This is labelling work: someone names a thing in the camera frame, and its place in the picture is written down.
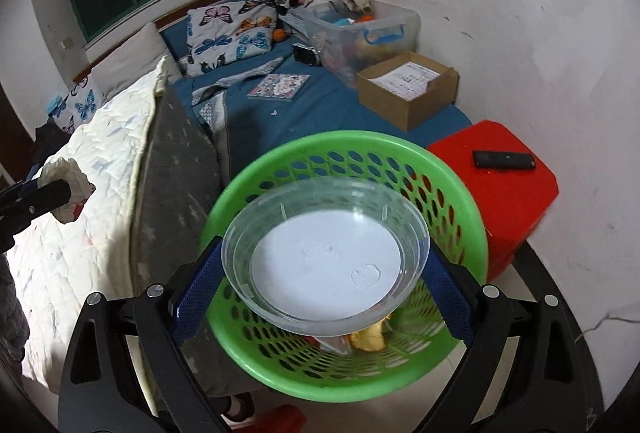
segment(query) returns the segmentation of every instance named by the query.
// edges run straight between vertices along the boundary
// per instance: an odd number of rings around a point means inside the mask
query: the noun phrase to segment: plastic container
[[[374,132],[326,132],[261,156],[222,192],[202,232],[201,248],[225,235],[258,196],[313,177],[351,177],[385,185],[411,200],[450,261],[484,284],[487,243],[478,207],[460,178],[439,158],[405,140]],[[300,399],[355,402],[414,383],[458,344],[422,280],[394,312],[382,352],[337,355],[271,325],[244,304],[225,278],[207,310],[220,345],[258,381]]]
[[[428,253],[424,218],[399,192],[317,177],[245,207],[225,233],[222,263],[257,315],[295,334],[333,337],[396,310]]]
[[[415,51],[417,45],[417,12],[383,2],[372,4],[376,19],[353,25],[334,25],[362,16],[340,1],[296,12],[305,22],[309,41],[320,53],[322,65],[353,88],[358,72],[403,52]]]

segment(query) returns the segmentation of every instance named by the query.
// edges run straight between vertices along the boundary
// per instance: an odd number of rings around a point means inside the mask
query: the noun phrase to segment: metal bolt
[[[87,297],[86,302],[89,305],[95,305],[97,304],[97,302],[100,301],[101,298],[102,298],[102,294],[100,294],[99,292],[94,292]]]
[[[487,298],[492,298],[492,299],[500,296],[500,291],[498,290],[497,287],[494,287],[493,285],[485,285],[484,287],[482,287],[482,293],[484,293],[484,295],[487,296]]]
[[[164,292],[164,287],[159,283],[156,283],[155,285],[152,285],[148,289],[146,289],[146,295],[149,296],[149,298],[157,298],[159,296],[162,296],[162,292]]]
[[[558,298],[553,294],[547,294],[545,296],[545,303],[549,305],[549,307],[557,307],[559,304]]]

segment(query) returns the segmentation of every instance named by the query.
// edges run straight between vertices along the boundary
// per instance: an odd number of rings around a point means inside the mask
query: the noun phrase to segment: white quilt
[[[165,82],[161,62],[100,108],[49,159],[74,158],[95,193],[76,222],[62,225],[44,215],[16,236],[15,247],[7,253],[31,328],[23,372],[54,393],[84,299],[94,291],[108,299],[133,296],[129,234],[136,182],[155,95]],[[132,353],[137,364],[139,352]]]

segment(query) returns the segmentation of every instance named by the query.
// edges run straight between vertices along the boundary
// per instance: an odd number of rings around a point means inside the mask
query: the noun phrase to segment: blue handle
[[[225,277],[222,267],[222,239],[219,238],[217,243],[210,243],[203,254],[207,254],[206,261],[174,308],[174,323],[170,334],[178,347],[198,332],[207,308]]]
[[[382,45],[383,43],[391,43],[393,41],[398,41],[399,39],[404,38],[404,25],[400,26],[400,34],[387,34],[386,36],[380,36],[373,41],[369,39],[369,35],[372,31],[366,30],[364,32],[364,39],[369,45]]]
[[[429,289],[449,333],[456,339],[462,339],[468,348],[475,336],[471,305],[444,266],[444,261],[449,260],[440,257],[436,247],[430,247],[427,263],[422,271],[422,280]]]

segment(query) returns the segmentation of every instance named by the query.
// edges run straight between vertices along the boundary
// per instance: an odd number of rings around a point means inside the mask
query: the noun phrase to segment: tile floor
[[[496,280],[495,285],[509,297],[532,300],[527,286],[513,267],[509,267]],[[516,338],[508,341],[492,385],[476,419],[485,418],[495,410],[506,383],[517,344]],[[277,391],[267,390],[255,395],[257,412],[265,413],[283,404],[298,406],[307,417],[303,433],[353,433],[354,431],[410,433],[435,403],[464,352],[465,347],[460,343],[447,359],[420,381],[379,399],[350,404],[327,404],[295,399]],[[53,424],[56,424],[58,397],[38,383],[27,379],[24,381],[25,390],[34,403]]]

